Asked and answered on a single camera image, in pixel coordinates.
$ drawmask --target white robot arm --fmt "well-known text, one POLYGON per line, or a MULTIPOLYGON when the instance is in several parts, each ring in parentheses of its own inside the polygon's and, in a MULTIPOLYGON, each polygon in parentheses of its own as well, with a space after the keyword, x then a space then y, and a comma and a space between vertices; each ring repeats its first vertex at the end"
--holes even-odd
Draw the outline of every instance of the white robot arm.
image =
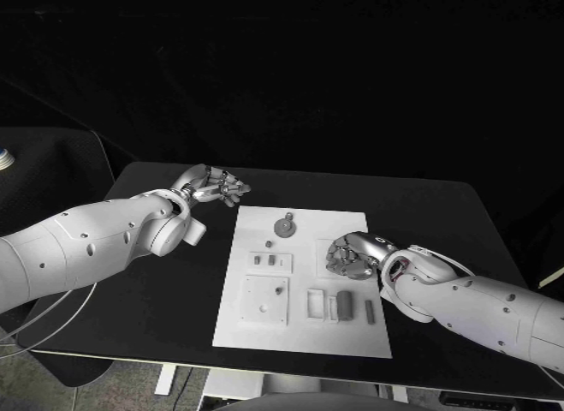
POLYGON ((458 277, 428 250, 399 250, 367 233, 336 239, 327 261, 327 270, 353 279, 377 272, 380 296, 406 317, 435 319, 486 348, 564 374, 562 302, 486 277, 458 277))
POLYGON ((161 257, 180 240, 194 245, 204 226, 191 218, 193 205, 217 199, 233 206, 249 191, 225 171, 197 164, 170 189, 73 207, 0 237, 0 313, 93 284, 139 256, 161 257))

